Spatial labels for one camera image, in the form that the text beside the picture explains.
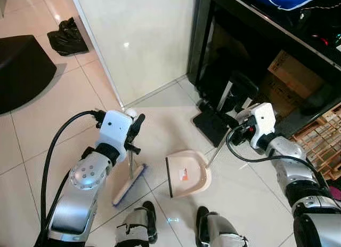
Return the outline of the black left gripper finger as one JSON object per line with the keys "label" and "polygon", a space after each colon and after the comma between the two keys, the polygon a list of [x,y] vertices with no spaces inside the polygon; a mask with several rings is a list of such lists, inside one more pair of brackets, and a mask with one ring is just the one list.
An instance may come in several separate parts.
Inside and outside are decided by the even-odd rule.
{"label": "black left gripper finger", "polygon": [[130,140],[134,140],[134,138],[138,136],[144,120],[144,114],[139,114],[137,117],[134,118],[132,125],[130,125]]}

